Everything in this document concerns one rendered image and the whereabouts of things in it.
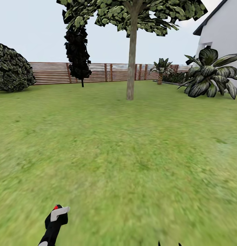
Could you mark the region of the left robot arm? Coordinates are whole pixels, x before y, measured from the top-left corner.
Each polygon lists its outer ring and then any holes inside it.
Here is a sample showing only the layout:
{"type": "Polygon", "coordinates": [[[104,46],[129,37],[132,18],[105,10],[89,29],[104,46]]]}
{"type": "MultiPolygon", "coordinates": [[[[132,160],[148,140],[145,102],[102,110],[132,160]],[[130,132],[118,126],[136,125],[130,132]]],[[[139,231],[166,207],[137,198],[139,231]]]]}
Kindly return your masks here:
{"type": "Polygon", "coordinates": [[[38,246],[54,246],[60,227],[68,223],[68,212],[70,207],[55,209],[50,216],[45,219],[46,233],[38,246]]]}

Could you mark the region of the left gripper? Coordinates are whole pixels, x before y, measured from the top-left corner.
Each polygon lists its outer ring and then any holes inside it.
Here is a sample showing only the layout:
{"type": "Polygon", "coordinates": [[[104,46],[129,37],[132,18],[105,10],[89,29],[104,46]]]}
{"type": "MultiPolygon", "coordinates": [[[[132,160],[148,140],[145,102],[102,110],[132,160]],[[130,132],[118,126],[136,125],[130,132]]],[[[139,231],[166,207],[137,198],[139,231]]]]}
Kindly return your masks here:
{"type": "MultiPolygon", "coordinates": [[[[67,211],[67,213],[68,212],[69,212],[69,210],[67,211]]],[[[68,214],[67,213],[59,215],[59,217],[55,221],[51,221],[51,216],[47,217],[45,219],[46,231],[51,229],[51,228],[55,228],[59,232],[61,225],[68,223],[68,214]]]]}

